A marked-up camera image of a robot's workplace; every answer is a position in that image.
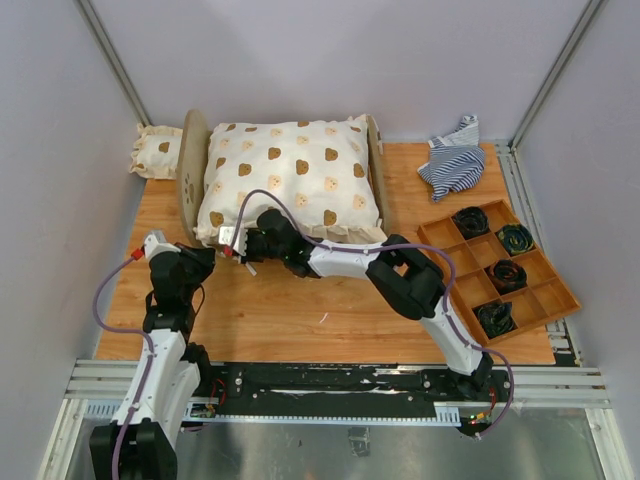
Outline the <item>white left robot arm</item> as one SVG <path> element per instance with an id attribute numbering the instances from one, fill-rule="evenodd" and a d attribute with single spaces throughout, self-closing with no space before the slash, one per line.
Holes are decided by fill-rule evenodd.
<path id="1" fill-rule="evenodd" d="M 171 244 L 153 235 L 125 260 L 147 260 L 152 289 L 139 328 L 97 324 L 114 334 L 138 335 L 142 350 L 118 410 L 89 440 L 98 479 L 174 479 L 175 445 L 190 398 L 207 393 L 214 371 L 202 345 L 190 342 L 196 291 L 215 268 L 212 248 Z"/>

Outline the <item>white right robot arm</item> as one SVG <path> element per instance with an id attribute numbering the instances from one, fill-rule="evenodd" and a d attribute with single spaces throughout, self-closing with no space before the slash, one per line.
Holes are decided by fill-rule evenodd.
<path id="1" fill-rule="evenodd" d="M 247 261 L 279 259 L 301 278 L 370 281 L 392 310 L 419 322 L 431 336 L 460 397 L 474 400 L 487 391 L 493 359 L 453 309 L 442 269 L 403 236 L 368 245 L 339 244 L 302 234 L 280 211 L 270 209 L 248 230 L 244 247 Z"/>

